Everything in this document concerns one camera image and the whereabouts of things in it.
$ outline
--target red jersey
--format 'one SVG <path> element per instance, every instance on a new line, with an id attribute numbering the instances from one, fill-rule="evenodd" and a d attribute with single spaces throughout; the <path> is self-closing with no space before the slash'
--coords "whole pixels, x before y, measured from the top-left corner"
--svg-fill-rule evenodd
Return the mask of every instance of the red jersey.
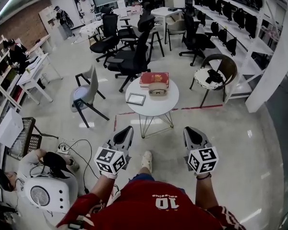
<path id="1" fill-rule="evenodd" d="M 94 194 L 79 197 L 57 227 L 78 216 L 84 216 L 86 230 L 245 230 L 225 207 L 203 210 L 179 188 L 149 180 L 128 183 L 107 207 Z"/>

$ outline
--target sneaker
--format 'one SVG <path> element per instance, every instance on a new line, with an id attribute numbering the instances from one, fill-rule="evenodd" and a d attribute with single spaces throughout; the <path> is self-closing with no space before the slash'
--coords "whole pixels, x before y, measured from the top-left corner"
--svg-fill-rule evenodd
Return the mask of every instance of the sneaker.
<path id="1" fill-rule="evenodd" d="M 153 172 L 153 155 L 150 151 L 146 151 L 142 158 L 142 167 L 149 169 L 150 173 Z"/>

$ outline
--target gray chair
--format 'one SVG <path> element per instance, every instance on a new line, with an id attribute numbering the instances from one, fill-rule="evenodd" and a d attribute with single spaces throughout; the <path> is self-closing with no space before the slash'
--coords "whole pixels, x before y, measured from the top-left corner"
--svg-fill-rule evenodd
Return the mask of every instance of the gray chair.
<path id="1" fill-rule="evenodd" d="M 184 24 L 184 20 L 178 20 L 173 24 L 167 24 L 167 34 L 168 34 L 168 42 L 169 42 L 169 50 L 170 51 L 172 51 L 170 35 L 183 34 L 183 36 L 182 36 L 182 41 L 183 41 L 183 37 L 184 37 L 185 33 L 186 33 L 186 26 Z M 165 34 L 165 44 L 167 43 L 167 34 Z"/>
<path id="2" fill-rule="evenodd" d="M 89 128 L 89 125 L 82 113 L 82 110 L 85 108 L 90 108 L 100 116 L 102 116 L 105 120 L 109 120 L 105 115 L 103 115 L 100 111 L 93 107 L 93 102 L 95 99 L 96 93 L 98 93 L 103 99 L 105 97 L 98 91 L 98 79 L 96 74 L 96 69 L 94 66 L 91 66 L 91 69 L 87 72 L 80 73 L 75 76 L 78 84 L 78 88 L 74 89 L 71 93 L 70 105 L 71 111 L 73 113 L 78 112 L 83 119 L 86 127 Z M 82 77 L 88 84 L 81 85 L 80 77 Z"/>
<path id="3" fill-rule="evenodd" d="M 207 56 L 202 65 L 201 68 L 205 68 L 206 65 L 209 64 L 210 61 L 212 60 L 221 60 L 221 63 L 219 65 L 219 67 L 217 68 L 216 72 L 221 72 L 223 74 L 223 80 L 222 80 L 222 84 L 220 86 L 217 86 L 216 88 L 209 88 L 206 84 L 206 79 L 198 79 L 196 77 L 196 72 L 199 71 L 195 71 L 194 73 L 194 77 L 193 77 L 193 81 L 190 87 L 190 90 L 192 89 L 192 86 L 194 84 L 194 81 L 196 80 L 198 84 L 200 84 L 203 88 L 207 89 L 206 94 L 204 96 L 204 99 L 200 105 L 200 108 L 202 108 L 204 101 L 206 100 L 206 97 L 208 95 L 208 92 L 210 90 L 221 90 L 223 89 L 223 102 L 225 101 L 225 87 L 226 85 L 230 84 L 236 77 L 237 75 L 237 65 L 236 63 L 233 61 L 232 58 L 226 56 L 226 55 L 222 55 L 222 54 L 213 54 L 213 55 L 209 55 Z"/>

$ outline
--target book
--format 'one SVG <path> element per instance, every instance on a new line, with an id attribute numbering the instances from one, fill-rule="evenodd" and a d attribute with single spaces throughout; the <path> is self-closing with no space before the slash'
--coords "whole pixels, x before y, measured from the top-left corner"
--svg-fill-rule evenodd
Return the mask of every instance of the book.
<path id="1" fill-rule="evenodd" d="M 140 86 L 148 87 L 153 82 L 163 82 L 168 87 L 168 72 L 143 72 L 140 77 Z"/>

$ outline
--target power strip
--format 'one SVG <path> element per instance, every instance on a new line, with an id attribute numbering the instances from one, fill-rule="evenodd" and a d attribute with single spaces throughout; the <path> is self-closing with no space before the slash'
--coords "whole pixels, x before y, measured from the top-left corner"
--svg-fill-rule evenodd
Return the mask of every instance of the power strip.
<path id="1" fill-rule="evenodd" d="M 68 147 L 65 146 L 65 144 L 61 144 L 59 147 L 58 147 L 58 152 L 59 153 L 63 153 L 63 154 L 67 154 L 67 155 L 70 155 L 71 152 L 69 151 Z"/>

